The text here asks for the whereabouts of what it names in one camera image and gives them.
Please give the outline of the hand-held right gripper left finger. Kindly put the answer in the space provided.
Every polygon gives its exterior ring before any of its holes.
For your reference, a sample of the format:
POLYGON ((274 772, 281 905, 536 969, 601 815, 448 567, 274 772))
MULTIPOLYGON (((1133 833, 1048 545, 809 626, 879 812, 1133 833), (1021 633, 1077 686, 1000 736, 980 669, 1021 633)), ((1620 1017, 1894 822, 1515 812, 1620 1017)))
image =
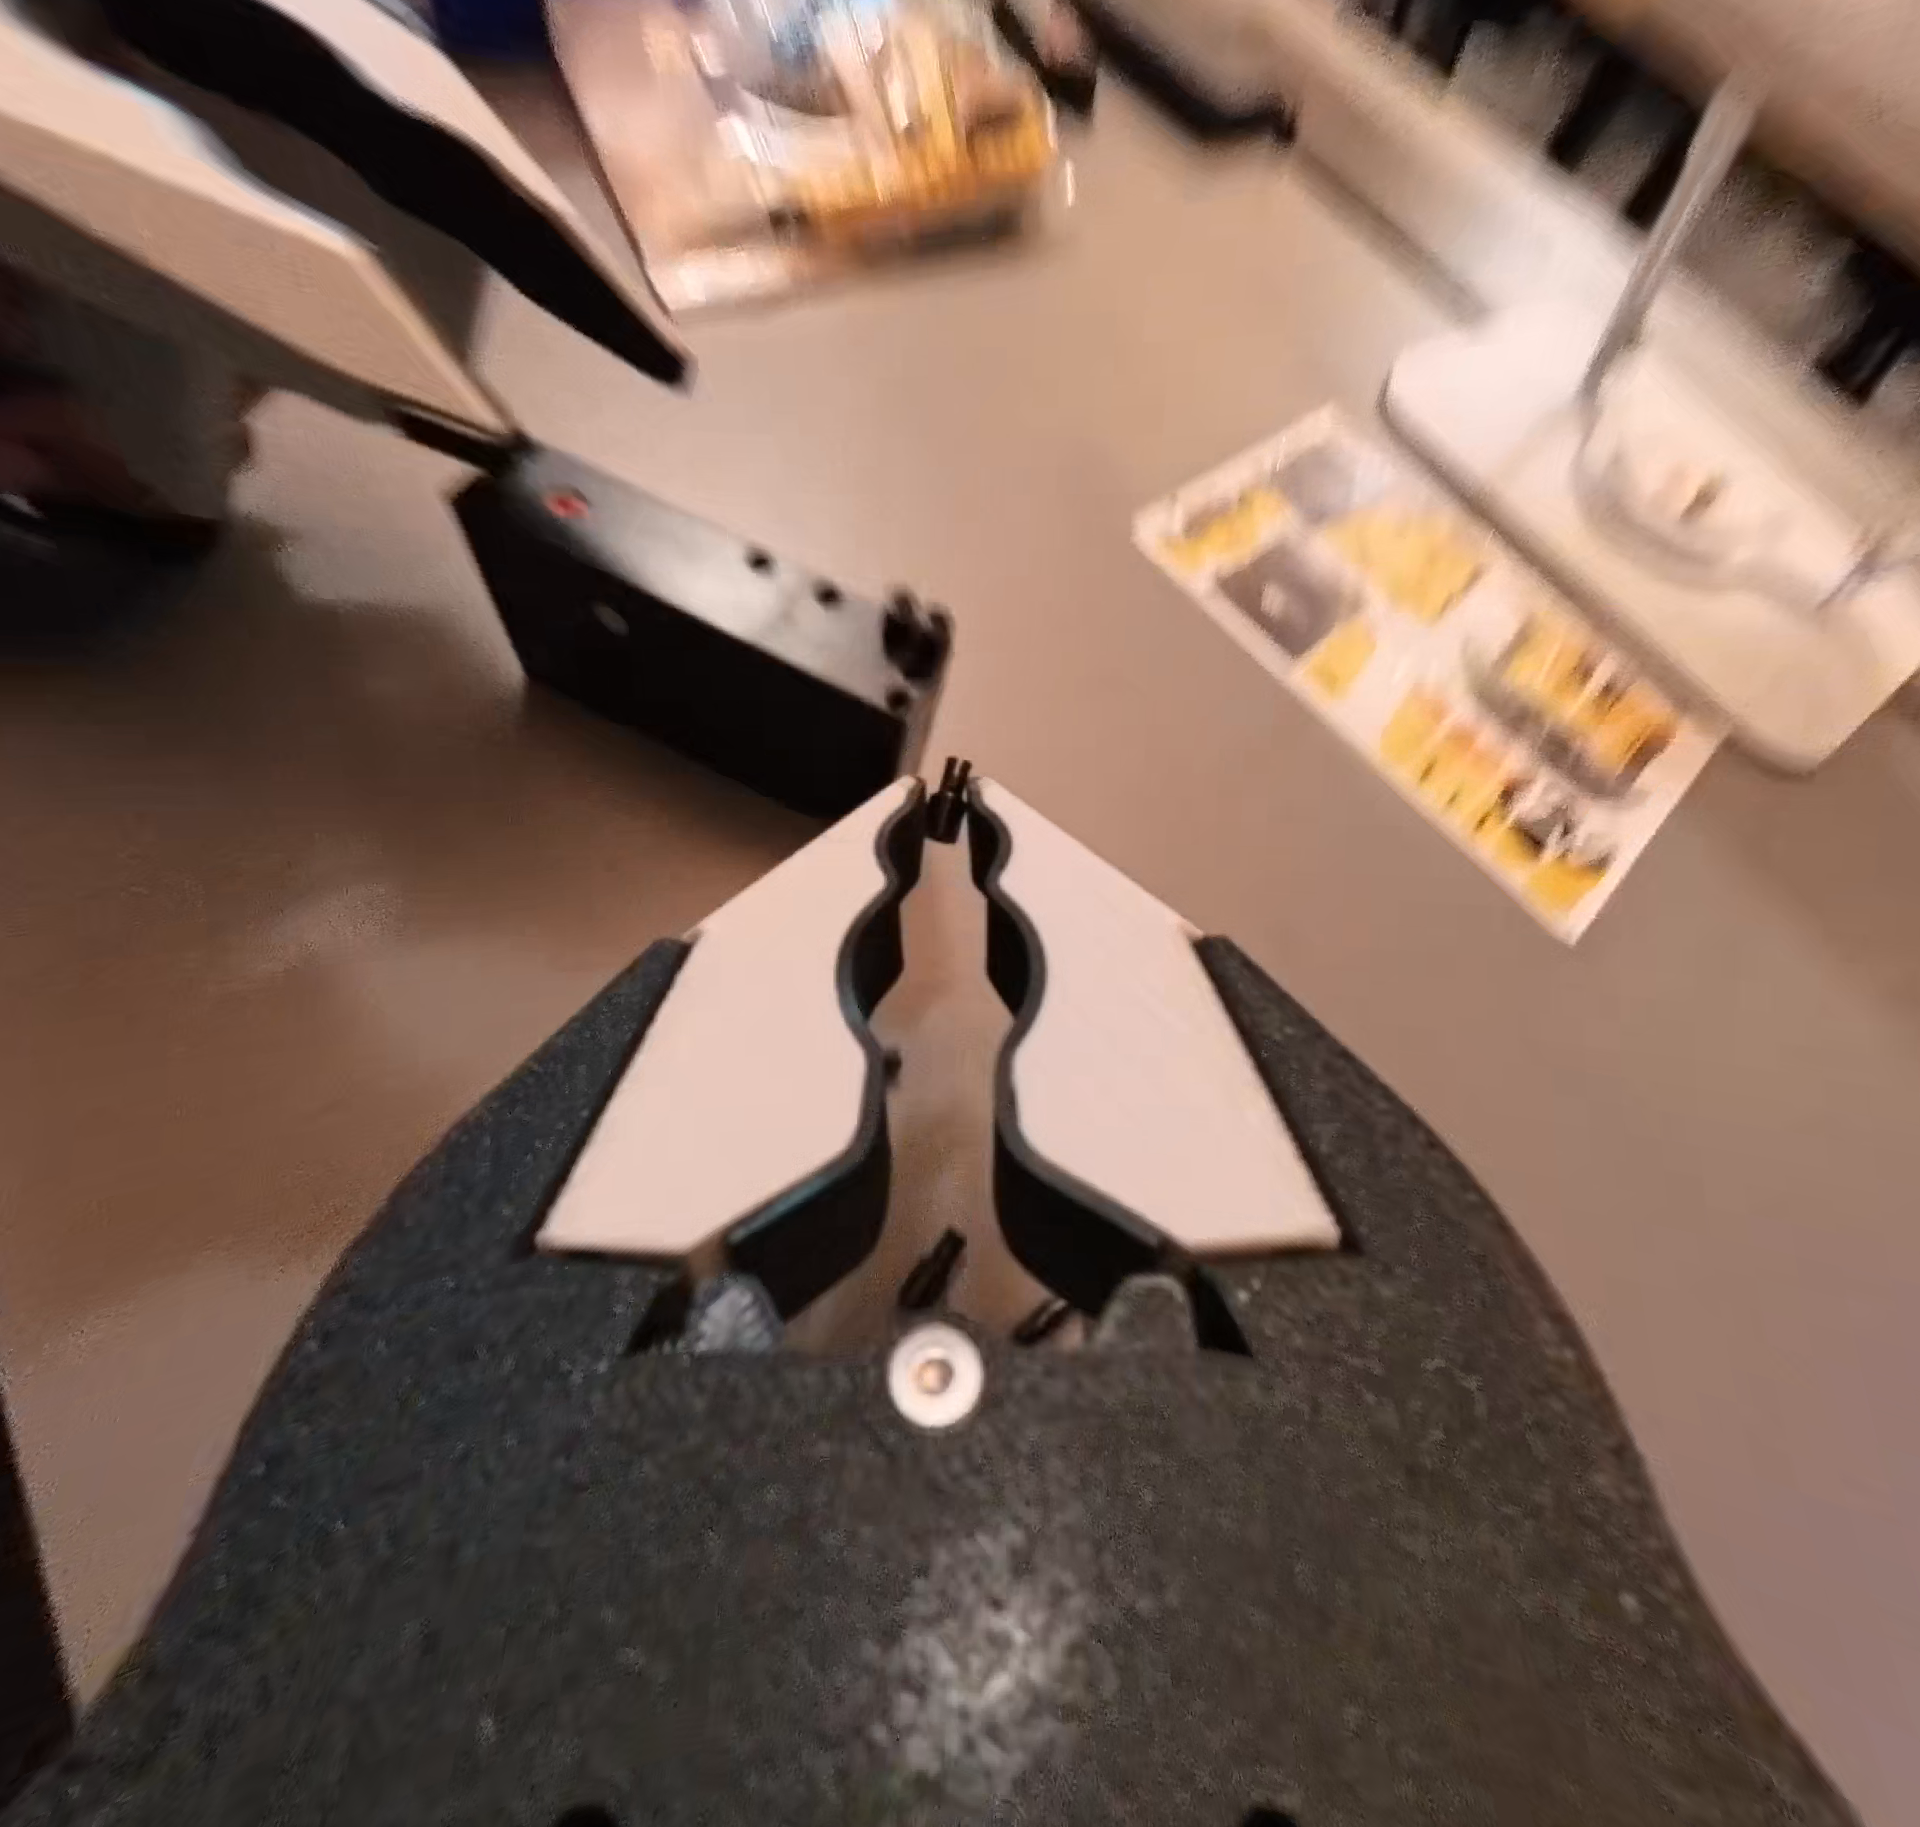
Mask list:
POLYGON ((536 1227, 542 1256, 716 1265, 789 1321, 876 1252, 888 1057, 925 847, 901 778, 684 938, 649 1024, 536 1227))

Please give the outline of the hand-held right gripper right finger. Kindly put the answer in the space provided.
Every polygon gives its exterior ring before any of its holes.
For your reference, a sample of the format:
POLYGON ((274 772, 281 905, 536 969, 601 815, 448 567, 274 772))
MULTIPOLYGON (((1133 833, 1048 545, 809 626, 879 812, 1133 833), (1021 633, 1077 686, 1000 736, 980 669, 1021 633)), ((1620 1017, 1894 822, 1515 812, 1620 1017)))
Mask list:
POLYGON ((1339 1219, 1176 909, 1004 785, 966 791, 987 977, 991 1207, 1014 1261, 1095 1317, 1169 1279, 1228 1317, 1214 1265, 1336 1254, 1339 1219))

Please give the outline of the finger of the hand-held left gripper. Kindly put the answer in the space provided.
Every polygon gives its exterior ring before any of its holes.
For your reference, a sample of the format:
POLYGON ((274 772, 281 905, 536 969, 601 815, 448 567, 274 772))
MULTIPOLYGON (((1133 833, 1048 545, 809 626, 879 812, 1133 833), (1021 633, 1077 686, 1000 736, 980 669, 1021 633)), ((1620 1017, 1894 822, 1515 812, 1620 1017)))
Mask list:
POLYGON ((356 232, 3 0, 3 255, 236 370, 438 450, 516 443, 451 336, 356 232))
POLYGON ((343 162, 632 370, 679 391, 690 360, 409 0, 189 0, 164 63, 343 162))

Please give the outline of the black perforated block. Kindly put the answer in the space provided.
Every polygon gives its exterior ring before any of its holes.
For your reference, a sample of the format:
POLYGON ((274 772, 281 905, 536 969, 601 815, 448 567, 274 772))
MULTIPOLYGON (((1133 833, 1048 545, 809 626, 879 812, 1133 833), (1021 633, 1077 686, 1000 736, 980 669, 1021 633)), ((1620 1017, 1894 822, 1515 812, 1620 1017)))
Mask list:
POLYGON ((551 449, 450 513, 530 686, 823 822, 916 772, 945 609, 848 590, 551 449))

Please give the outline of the plastic bag of yellow parts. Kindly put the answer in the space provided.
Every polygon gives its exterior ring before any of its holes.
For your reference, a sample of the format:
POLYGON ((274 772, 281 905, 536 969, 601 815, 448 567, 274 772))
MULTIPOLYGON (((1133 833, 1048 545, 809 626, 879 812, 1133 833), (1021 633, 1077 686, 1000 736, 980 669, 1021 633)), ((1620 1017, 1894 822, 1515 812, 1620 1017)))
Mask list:
POLYGON ((1054 230, 1058 111, 983 0, 542 0, 591 169, 674 318, 1054 230))

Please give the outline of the yellow sticker sheet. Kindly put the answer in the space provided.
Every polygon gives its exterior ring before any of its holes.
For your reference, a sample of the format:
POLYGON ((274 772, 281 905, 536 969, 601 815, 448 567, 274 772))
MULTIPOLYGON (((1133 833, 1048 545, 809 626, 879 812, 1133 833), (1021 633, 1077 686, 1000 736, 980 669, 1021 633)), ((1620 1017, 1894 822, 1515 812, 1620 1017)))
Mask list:
POLYGON ((1720 743, 1650 664, 1336 404, 1152 500, 1131 537, 1568 948, 1720 743))

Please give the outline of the black flat case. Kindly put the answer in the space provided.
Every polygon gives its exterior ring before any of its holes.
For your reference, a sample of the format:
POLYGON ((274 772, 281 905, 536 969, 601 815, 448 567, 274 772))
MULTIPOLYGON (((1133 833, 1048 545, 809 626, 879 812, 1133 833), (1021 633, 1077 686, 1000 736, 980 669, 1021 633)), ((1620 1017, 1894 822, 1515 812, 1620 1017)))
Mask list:
POLYGON ((1086 0, 1100 60, 1201 143, 1292 147, 1299 111, 1260 26, 1223 0, 1086 0))

